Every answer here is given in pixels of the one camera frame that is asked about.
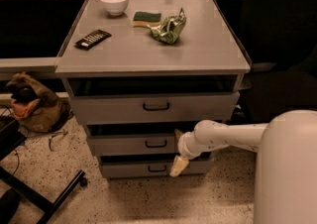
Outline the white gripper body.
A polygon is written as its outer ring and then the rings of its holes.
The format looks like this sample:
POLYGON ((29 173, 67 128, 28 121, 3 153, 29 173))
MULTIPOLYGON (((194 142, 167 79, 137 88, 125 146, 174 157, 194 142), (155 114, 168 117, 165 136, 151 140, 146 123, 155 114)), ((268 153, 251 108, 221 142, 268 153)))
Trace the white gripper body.
POLYGON ((177 147, 180 155, 189 160, 193 160, 207 151, 204 145, 196 141, 193 132, 180 133, 178 135, 177 147))

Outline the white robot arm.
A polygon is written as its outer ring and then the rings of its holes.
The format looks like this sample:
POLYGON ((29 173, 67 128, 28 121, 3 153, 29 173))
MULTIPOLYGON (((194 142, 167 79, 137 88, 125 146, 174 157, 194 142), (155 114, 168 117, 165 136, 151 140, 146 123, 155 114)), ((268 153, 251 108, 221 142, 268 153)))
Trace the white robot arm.
POLYGON ((176 137, 179 154, 170 176, 204 152, 246 149, 257 154, 254 224, 317 224, 316 111, 289 111, 263 124, 203 120, 176 137))

